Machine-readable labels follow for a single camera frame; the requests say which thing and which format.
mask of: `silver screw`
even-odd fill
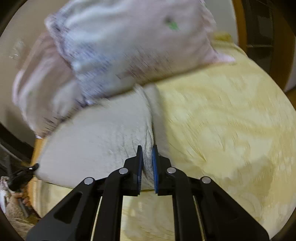
[[[91,177],[87,177],[86,179],[84,179],[84,184],[86,185],[90,185],[94,182],[94,179]]]
[[[174,167],[169,167],[169,168],[167,169],[167,172],[168,172],[169,174],[173,174],[173,173],[176,172],[176,168],[174,168]]]
[[[202,182],[205,184],[209,184],[211,182],[211,179],[209,177],[203,177]]]
[[[120,173],[120,174],[127,174],[127,173],[128,173],[128,169],[125,168],[125,167],[120,168],[120,169],[119,169],[119,173]]]

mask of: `gray fabric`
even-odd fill
[[[123,166],[143,148],[142,190],[153,189],[152,118],[159,140],[165,140],[159,93],[154,85],[137,87],[99,105],[88,107],[60,127],[48,139],[39,158],[37,177],[73,188],[85,177],[100,179]],[[158,143],[160,154],[167,144]]]

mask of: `yellow bed sheet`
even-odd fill
[[[275,82],[232,43],[236,63],[216,64],[157,83],[170,157],[188,176],[214,179],[273,237],[296,206],[296,113]],[[45,215],[69,191],[34,181]],[[170,197],[124,197],[121,240],[174,240]]]

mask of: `mattress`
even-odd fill
[[[216,42],[235,63],[157,82],[170,157],[188,176],[211,177],[272,238],[296,207],[296,112],[281,89],[235,44]],[[37,160],[44,141],[38,141]],[[70,189],[34,179],[41,216]],[[124,197],[121,240],[174,240],[171,197]]]

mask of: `pillowcase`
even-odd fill
[[[50,134],[85,105],[78,81],[49,33],[37,39],[17,74],[12,101],[39,137]]]
[[[215,21],[203,0],[73,0],[45,24],[88,104],[135,83],[233,61],[211,47]]]

